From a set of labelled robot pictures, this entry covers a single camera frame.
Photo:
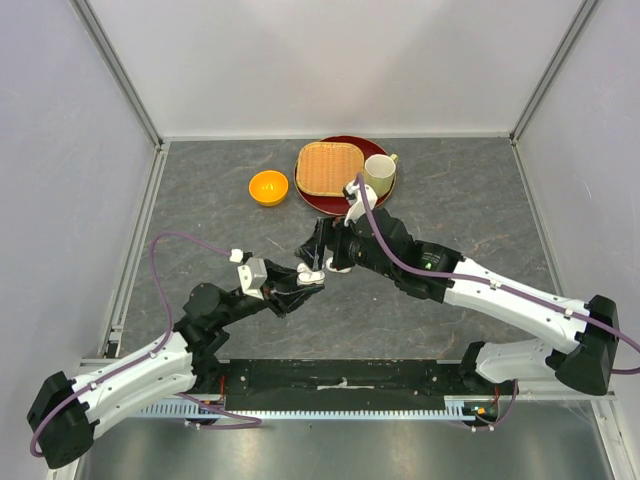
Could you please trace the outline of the small white charging case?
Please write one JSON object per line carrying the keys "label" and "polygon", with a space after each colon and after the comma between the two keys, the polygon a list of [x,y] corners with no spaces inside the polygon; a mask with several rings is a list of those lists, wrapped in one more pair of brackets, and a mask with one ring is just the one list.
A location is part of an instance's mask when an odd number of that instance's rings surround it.
{"label": "small white charging case", "polygon": [[301,262],[296,267],[298,286],[323,285],[325,281],[325,273],[322,269],[312,270],[305,263]]}

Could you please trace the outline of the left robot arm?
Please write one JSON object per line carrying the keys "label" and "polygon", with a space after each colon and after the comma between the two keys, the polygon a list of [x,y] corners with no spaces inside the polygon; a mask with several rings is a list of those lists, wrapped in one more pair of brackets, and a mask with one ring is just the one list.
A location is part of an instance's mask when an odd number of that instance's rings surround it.
{"label": "left robot arm", "polygon": [[229,338],[226,326],[263,310],[284,317],[324,287],[324,272],[305,264],[290,269],[250,258],[237,272],[234,290],[194,287],[183,317],[149,345],[74,378],[63,372],[47,377],[26,416],[32,455],[59,469],[144,407],[191,389],[211,392],[220,378],[215,354]]}

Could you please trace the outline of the white earbud charging case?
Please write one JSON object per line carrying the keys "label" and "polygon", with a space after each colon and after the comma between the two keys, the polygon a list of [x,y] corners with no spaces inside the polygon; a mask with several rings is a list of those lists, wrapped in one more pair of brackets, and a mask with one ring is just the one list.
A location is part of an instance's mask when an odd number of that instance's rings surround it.
{"label": "white earbud charging case", "polygon": [[326,269],[332,273],[339,273],[339,274],[347,274],[349,273],[352,268],[348,267],[348,266],[339,266],[335,261],[333,257],[330,257],[326,262],[325,262],[325,266]]}

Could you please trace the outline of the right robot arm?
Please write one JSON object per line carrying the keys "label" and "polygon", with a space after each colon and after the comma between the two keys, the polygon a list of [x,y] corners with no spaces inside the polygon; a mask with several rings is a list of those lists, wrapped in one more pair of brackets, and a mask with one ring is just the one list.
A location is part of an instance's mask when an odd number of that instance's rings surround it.
{"label": "right robot arm", "polygon": [[358,266],[411,297],[471,309],[530,334],[527,341],[471,343],[457,371],[469,393],[550,378],[588,395],[609,390],[618,346],[612,332],[619,323],[616,304],[607,297],[569,299],[515,282],[455,250],[414,239],[385,209],[357,220],[320,218],[295,254],[312,270]]}

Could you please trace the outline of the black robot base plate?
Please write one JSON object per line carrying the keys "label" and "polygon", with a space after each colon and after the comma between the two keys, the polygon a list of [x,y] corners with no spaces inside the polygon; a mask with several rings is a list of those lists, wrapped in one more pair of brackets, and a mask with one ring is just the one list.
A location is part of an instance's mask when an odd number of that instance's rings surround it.
{"label": "black robot base plate", "polygon": [[193,394],[223,395],[235,411],[355,412],[442,410],[447,396],[506,397],[457,362],[436,360],[232,359],[200,377]]}

